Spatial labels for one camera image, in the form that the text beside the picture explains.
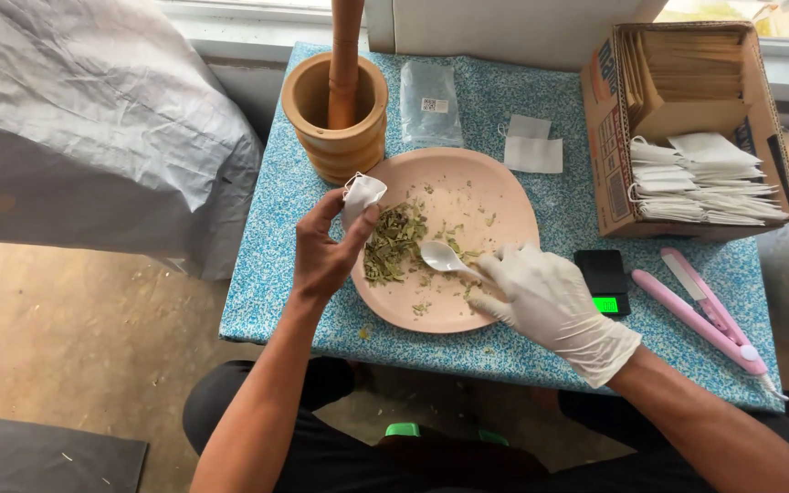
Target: clear plastic bag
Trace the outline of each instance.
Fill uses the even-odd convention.
[[[464,147],[452,67],[407,62],[400,69],[400,134],[417,147]]]

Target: stack of tea bags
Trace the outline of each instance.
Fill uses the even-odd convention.
[[[766,197],[776,187],[757,181],[765,176],[757,157],[714,132],[668,140],[674,148],[631,141],[632,201],[643,218],[762,226],[788,217]]]
[[[736,31],[619,31],[632,135],[651,142],[693,131],[729,134],[747,115]]]

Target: hand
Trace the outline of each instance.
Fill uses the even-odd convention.
[[[340,243],[328,236],[331,220],[343,209],[343,189],[324,194],[315,207],[297,223],[297,255],[293,294],[327,304],[340,289],[358,259],[376,220],[378,205],[364,210]]]
[[[468,303],[564,358],[593,387],[630,359],[641,335],[595,308],[577,266],[536,246],[505,245],[477,262],[509,303],[477,297]]]

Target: blue speckled tablecloth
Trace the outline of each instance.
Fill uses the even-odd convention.
[[[298,43],[291,53],[288,71],[302,60],[327,50],[330,48]],[[502,161],[504,139],[496,129],[499,123],[510,120],[511,113],[552,120],[550,138],[564,139],[564,173],[515,174],[542,225],[542,249],[566,258],[572,258],[581,249],[618,249],[626,268],[651,272],[689,300],[659,257],[661,247],[679,249],[739,322],[769,366],[773,382],[778,384],[772,328],[753,239],[708,245],[693,241],[599,238],[583,102],[576,73],[469,57],[423,58],[379,53],[362,53],[362,56],[375,63],[389,82],[387,156],[413,149],[400,142],[400,66],[408,60],[455,68],[466,148]],[[266,343],[291,288],[295,224],[329,189],[331,185],[313,171],[279,105],[221,319],[222,338]],[[331,233],[334,237],[341,234],[338,221]],[[733,404],[784,409],[781,402],[765,393],[741,367],[633,284],[630,303],[632,314],[624,323],[641,332],[643,343],[681,373]],[[360,339],[358,329],[368,322],[372,324],[370,337]],[[502,324],[451,335],[424,334],[389,325],[361,301],[351,280],[334,295],[324,311],[312,348],[314,353],[363,362],[591,391],[563,360]],[[606,388],[600,391],[609,392]]]

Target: bare hand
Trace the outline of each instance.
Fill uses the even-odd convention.
[[[331,220],[343,209],[343,189],[326,193],[297,223],[297,258],[292,293],[327,304],[352,271],[358,253],[379,219],[378,205],[371,205],[345,233],[340,243],[329,235]]]

